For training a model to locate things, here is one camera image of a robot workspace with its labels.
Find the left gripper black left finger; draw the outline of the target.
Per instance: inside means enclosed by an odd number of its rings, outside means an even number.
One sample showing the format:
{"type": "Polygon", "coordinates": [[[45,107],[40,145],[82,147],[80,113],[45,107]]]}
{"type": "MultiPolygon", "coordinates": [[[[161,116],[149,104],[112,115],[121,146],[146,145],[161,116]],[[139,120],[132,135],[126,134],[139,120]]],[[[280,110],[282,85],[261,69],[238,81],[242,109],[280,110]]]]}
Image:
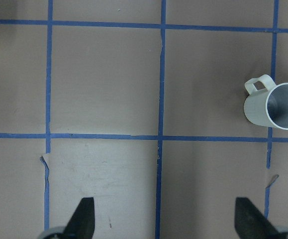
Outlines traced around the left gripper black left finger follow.
{"type": "Polygon", "coordinates": [[[65,239],[92,239],[95,232],[94,198],[82,198],[66,225],[65,239]]]}

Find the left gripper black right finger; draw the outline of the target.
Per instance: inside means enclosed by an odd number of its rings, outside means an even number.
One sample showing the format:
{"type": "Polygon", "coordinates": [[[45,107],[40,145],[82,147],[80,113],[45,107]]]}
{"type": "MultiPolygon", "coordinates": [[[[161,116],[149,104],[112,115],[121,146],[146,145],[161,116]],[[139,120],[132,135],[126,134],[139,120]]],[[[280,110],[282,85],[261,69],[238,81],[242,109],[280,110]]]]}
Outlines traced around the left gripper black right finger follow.
{"type": "Polygon", "coordinates": [[[234,228],[240,239],[272,239],[278,230],[246,197],[235,200],[234,228]]]}

